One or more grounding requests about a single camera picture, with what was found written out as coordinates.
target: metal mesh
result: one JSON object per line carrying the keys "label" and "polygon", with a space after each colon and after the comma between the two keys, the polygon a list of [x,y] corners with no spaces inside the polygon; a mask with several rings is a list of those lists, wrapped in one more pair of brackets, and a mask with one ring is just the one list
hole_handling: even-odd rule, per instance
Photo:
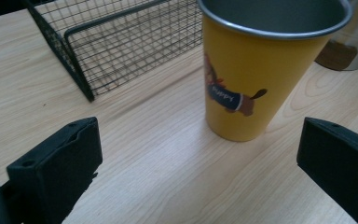
{"label": "metal mesh", "polygon": [[76,83],[85,82],[93,95],[111,91],[201,44],[196,0],[58,0],[42,5],[24,1],[39,13],[35,20],[43,19],[56,32],[58,38],[50,46],[64,65],[69,64]]}

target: cup rim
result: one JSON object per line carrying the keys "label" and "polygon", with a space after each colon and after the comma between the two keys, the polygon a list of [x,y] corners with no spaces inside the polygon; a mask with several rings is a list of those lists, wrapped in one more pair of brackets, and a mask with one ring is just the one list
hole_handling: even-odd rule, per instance
{"label": "cup rim", "polygon": [[211,10],[209,10],[205,5],[205,0],[197,0],[200,10],[204,13],[204,15],[211,18],[213,21],[216,21],[217,23],[235,30],[239,31],[241,33],[246,33],[248,35],[256,35],[256,36],[262,36],[266,38],[272,38],[272,39],[308,39],[308,38],[314,38],[318,36],[323,35],[329,35],[334,33],[335,31],[341,29],[344,27],[350,20],[352,16],[352,8],[351,4],[347,0],[338,0],[346,13],[345,17],[342,21],[335,24],[334,26],[318,30],[318,31],[312,31],[312,32],[304,32],[304,33],[280,33],[280,32],[271,32],[271,31],[263,31],[263,30],[257,30],[250,27],[241,26],[238,24],[235,24],[231,21],[224,20],[217,15],[213,14]]}

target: wooden table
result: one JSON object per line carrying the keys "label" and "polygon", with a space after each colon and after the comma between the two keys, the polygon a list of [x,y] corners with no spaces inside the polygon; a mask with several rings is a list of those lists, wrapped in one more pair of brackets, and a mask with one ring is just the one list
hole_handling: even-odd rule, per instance
{"label": "wooden table", "polygon": [[305,117],[358,132],[358,70],[313,64],[266,131],[235,143],[204,120],[201,48],[89,103],[28,12],[0,17],[0,184],[63,125],[95,116],[103,164],[64,223],[354,223],[296,165]]}

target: wood grain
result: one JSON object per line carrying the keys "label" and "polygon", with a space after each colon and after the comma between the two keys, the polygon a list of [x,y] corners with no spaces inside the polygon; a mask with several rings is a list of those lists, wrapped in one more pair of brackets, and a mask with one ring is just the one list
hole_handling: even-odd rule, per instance
{"label": "wood grain", "polygon": [[296,165],[303,118],[358,132],[358,70],[316,63],[253,141],[204,120],[202,49],[89,103],[26,11],[0,17],[0,184],[68,122],[100,122],[103,164],[64,223],[355,223]]}

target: black object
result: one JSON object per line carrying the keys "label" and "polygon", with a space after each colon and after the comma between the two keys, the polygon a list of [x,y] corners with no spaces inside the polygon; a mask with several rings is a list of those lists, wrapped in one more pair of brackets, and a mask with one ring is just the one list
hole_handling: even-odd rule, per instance
{"label": "black object", "polygon": [[358,222],[358,134],[305,118],[298,166]]}
{"label": "black object", "polygon": [[196,0],[22,2],[90,101],[201,44]]}
{"label": "black object", "polygon": [[66,125],[7,167],[0,223],[62,223],[102,162],[97,119]]}

